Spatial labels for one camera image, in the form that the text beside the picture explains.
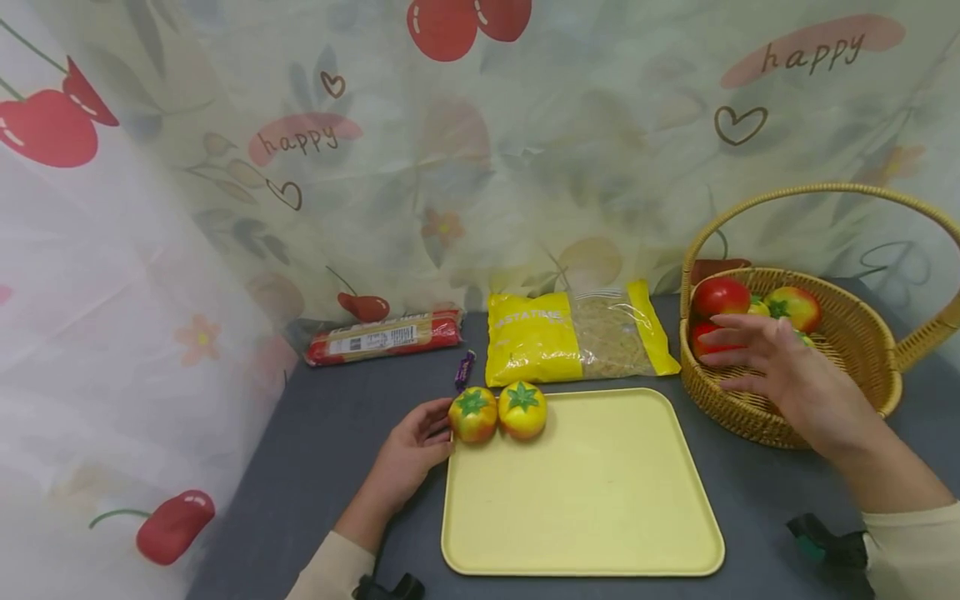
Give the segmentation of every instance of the curtain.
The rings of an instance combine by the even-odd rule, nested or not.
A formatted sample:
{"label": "curtain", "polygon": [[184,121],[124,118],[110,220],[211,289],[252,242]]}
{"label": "curtain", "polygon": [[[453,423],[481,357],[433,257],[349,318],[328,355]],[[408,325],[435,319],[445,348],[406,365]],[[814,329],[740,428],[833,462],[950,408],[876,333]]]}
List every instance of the curtain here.
{"label": "curtain", "polygon": [[[0,557],[27,597],[182,595],[317,326],[672,293],[778,187],[960,217],[949,0],[8,5]],[[913,324],[958,284],[924,219],[842,195],[703,256],[859,276]]]}

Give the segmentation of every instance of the gray table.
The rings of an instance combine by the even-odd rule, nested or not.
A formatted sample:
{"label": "gray table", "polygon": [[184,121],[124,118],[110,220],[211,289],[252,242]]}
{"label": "gray table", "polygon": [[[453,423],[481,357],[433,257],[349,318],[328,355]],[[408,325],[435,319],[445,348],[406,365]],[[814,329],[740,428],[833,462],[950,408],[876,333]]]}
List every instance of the gray table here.
{"label": "gray table", "polygon": [[[862,284],[843,285],[897,329]],[[656,298],[654,305],[676,351],[678,299]],[[468,317],[464,334],[465,348],[478,354],[471,383],[482,385],[486,316]],[[387,433],[416,404],[451,394],[463,354],[464,348],[454,348],[297,369],[187,599],[282,599],[362,482]],[[673,402],[727,543],[719,572],[703,579],[457,575],[440,553],[446,471],[438,468],[388,532],[377,579],[391,587],[410,571],[426,583],[427,597],[438,600],[873,597],[862,576],[829,573],[808,562],[783,526],[797,514],[814,512],[835,533],[862,528],[842,482],[814,454],[734,436],[697,409],[676,376],[543,387],[560,392],[631,386],[654,388]],[[927,358],[905,377],[904,403],[891,418],[955,491],[960,490],[958,388],[960,376],[951,366],[940,357]]]}

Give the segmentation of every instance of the yellow bag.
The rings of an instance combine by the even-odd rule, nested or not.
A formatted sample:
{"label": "yellow bag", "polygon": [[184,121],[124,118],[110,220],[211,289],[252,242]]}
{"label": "yellow bag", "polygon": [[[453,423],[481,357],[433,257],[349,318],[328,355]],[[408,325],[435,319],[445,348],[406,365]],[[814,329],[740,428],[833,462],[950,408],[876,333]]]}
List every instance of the yellow bag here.
{"label": "yellow bag", "polygon": [[577,296],[496,294],[488,309],[491,387],[680,372],[644,280]]}

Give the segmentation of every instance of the wicker basket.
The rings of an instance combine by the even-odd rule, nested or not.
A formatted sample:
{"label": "wicker basket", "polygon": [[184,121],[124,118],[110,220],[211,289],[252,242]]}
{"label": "wicker basket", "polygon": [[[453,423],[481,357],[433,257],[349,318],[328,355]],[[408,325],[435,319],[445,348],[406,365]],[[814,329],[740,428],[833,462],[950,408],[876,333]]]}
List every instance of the wicker basket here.
{"label": "wicker basket", "polygon": [[[823,192],[875,196],[912,208],[935,221],[960,247],[960,229],[940,211],[891,190],[855,183],[820,183],[776,190],[731,208],[706,226],[684,258],[680,292],[681,378],[687,392],[711,418],[733,433],[761,444],[781,448],[808,447],[769,400],[753,394],[726,392],[717,385],[718,381],[745,374],[748,369],[711,369],[694,359],[687,333],[691,327],[690,274],[707,239],[736,215],[772,200]],[[733,277],[755,294],[764,295],[783,285],[793,285],[816,297],[823,308],[823,319],[818,331],[810,337],[818,350],[852,377],[884,418],[900,404],[900,374],[940,346],[960,325],[960,293],[940,314],[896,342],[890,328],[872,308],[853,294],[820,278],[772,268],[734,269],[716,276]]]}

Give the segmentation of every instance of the sleeve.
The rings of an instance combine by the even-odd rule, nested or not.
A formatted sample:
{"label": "sleeve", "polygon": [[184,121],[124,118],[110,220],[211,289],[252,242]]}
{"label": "sleeve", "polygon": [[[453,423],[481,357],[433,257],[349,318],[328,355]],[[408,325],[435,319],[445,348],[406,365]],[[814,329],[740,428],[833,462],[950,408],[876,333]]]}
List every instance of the sleeve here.
{"label": "sleeve", "polygon": [[960,589],[960,503],[864,515],[867,579],[877,600],[947,600]]}
{"label": "sleeve", "polygon": [[287,600],[350,600],[360,578],[373,573],[373,562],[373,554],[331,531]]}

